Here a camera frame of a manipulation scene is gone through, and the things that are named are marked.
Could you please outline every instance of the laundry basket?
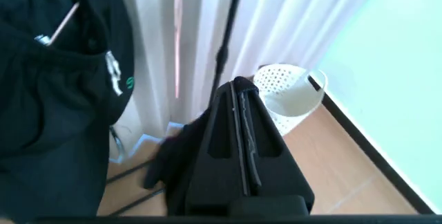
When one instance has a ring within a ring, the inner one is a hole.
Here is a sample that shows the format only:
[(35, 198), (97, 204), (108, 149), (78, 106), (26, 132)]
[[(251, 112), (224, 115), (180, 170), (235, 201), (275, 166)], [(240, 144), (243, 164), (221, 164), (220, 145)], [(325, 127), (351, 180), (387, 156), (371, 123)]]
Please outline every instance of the laundry basket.
[(316, 91), (308, 80), (309, 71), (288, 64), (273, 64), (260, 68), (253, 83), (260, 90), (260, 98), (280, 135), (289, 133), (310, 113), (315, 111), (324, 98), (327, 76), (323, 87)]

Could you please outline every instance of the black pole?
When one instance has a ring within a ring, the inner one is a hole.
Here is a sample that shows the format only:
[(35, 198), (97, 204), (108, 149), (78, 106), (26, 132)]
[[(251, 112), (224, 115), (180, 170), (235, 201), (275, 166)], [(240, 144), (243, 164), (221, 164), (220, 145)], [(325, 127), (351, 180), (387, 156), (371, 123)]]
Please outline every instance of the black pole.
[(224, 38), (222, 39), (221, 47), (216, 54), (216, 69), (215, 77), (213, 78), (212, 91), (210, 93), (209, 104), (212, 103), (215, 97), (216, 89), (220, 84), (221, 74), (224, 70), (224, 66), (227, 62), (227, 57), (229, 56), (229, 41), (233, 28), (233, 20), (235, 20), (236, 10), (238, 9), (238, 2), (240, 0), (232, 0), (230, 3), (229, 14), (227, 15), (227, 24), (224, 31)]

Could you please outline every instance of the green logo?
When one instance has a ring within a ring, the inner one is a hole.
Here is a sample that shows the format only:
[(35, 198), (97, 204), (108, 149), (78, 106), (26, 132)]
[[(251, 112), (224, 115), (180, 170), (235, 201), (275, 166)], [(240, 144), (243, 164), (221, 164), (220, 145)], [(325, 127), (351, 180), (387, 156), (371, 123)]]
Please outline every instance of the green logo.
[(127, 80), (126, 80), (126, 86), (127, 86), (127, 89), (132, 89), (133, 88), (133, 77), (129, 77), (129, 78), (127, 78)]

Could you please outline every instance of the tile floor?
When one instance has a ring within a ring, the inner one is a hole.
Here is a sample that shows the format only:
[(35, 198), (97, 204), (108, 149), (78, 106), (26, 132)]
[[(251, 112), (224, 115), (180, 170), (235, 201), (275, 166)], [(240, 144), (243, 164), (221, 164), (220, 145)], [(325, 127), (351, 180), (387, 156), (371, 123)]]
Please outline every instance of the tile floor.
[[(312, 214), (416, 214), (323, 106), (284, 140), (315, 192)], [(127, 163), (110, 164), (108, 177), (140, 164), (156, 149), (156, 144), (144, 143)], [(147, 195), (149, 191), (140, 187), (144, 173), (109, 185), (98, 214), (110, 214)], [(163, 197), (155, 196), (122, 215), (165, 215)]]

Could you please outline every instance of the white curtain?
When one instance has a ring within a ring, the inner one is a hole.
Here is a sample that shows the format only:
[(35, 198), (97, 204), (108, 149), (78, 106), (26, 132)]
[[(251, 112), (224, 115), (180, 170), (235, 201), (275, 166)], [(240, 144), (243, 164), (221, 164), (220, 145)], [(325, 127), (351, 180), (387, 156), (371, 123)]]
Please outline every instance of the white curtain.
[[(135, 31), (135, 91), (118, 124), (162, 137), (169, 121), (187, 123), (207, 107), (230, 1), (182, 0), (175, 99), (173, 0), (125, 0)], [(240, 0), (221, 84), (265, 64), (313, 68), (365, 1)]]

